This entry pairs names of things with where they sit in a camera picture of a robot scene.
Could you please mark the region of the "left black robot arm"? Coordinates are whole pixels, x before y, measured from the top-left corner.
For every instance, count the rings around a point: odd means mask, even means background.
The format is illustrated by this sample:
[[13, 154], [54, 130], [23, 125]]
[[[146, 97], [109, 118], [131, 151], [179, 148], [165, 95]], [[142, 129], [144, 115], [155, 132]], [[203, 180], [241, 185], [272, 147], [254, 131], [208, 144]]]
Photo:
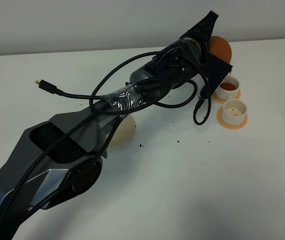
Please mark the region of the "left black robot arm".
[[99, 96], [82, 95], [87, 108], [53, 116], [26, 129], [0, 169], [0, 240], [10, 240], [39, 209], [49, 209], [83, 194], [97, 181], [103, 158], [125, 117], [161, 100], [173, 89], [200, 75], [211, 99], [214, 57], [210, 39], [218, 15], [201, 21], [163, 50], [149, 52], [151, 61], [137, 69], [125, 87]]

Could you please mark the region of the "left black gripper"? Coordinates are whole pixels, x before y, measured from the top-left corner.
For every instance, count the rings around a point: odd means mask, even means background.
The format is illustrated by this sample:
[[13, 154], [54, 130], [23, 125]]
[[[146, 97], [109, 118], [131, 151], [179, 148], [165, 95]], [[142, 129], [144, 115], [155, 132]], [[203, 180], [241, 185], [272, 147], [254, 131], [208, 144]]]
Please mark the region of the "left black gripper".
[[209, 53], [210, 39], [219, 15], [212, 10], [195, 26], [179, 37], [180, 54], [197, 64], [203, 73], [215, 72], [215, 60]]

